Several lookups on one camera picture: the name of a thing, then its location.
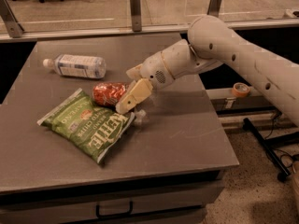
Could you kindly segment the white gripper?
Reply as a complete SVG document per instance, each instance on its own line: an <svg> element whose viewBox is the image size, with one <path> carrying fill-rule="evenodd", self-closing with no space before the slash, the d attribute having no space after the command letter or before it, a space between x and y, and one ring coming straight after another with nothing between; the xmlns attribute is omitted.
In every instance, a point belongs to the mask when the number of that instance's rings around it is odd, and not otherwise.
<svg viewBox="0 0 299 224"><path fill-rule="evenodd" d="M169 86L175 81L167 69L161 51L148 57L142 64L128 69L126 75L132 79L133 82L116 104L116 111L120 114L129 112L150 97L153 87L159 90Z"/></svg>

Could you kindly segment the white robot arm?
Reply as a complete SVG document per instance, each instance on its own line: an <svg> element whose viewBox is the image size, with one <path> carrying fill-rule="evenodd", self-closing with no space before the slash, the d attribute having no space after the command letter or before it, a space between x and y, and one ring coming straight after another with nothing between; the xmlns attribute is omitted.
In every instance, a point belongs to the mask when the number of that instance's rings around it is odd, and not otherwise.
<svg viewBox="0 0 299 224"><path fill-rule="evenodd" d="M299 125L299 64L250 43L209 15L196 19L185 39L127 71L133 82L116 110L125 114L179 77L205 73L224 63Z"/></svg>

